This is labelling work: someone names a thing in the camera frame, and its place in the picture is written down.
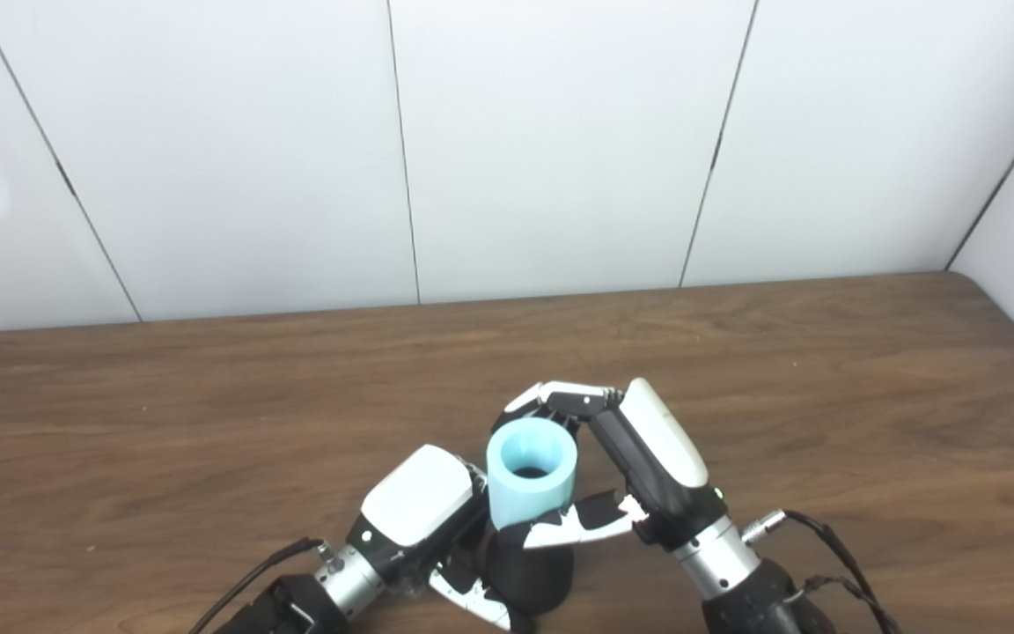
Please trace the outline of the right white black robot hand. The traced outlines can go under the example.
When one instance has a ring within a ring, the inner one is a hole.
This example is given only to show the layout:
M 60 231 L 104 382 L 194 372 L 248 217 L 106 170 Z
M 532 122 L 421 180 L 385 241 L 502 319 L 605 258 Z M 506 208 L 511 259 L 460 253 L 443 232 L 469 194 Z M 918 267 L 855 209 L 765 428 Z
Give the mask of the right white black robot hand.
M 550 421 L 570 434 L 591 430 L 622 475 L 625 494 L 589 495 L 500 529 L 506 549 L 552 549 L 630 533 L 667 551 L 704 549 L 735 531 L 687 431 L 644 378 L 623 390 L 538 382 L 504 406 L 492 430 L 524 417 Z

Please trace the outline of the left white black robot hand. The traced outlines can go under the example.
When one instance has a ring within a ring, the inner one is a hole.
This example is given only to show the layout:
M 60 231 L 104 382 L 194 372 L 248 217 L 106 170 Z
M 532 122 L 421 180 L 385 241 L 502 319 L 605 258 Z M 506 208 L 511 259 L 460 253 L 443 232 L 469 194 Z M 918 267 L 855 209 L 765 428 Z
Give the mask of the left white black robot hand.
M 479 545 L 489 518 L 486 476 L 466 459 L 426 443 L 366 495 L 325 588 L 349 619 L 382 593 L 431 587 L 467 613 L 511 633 L 535 623 L 510 605 L 463 551 Z

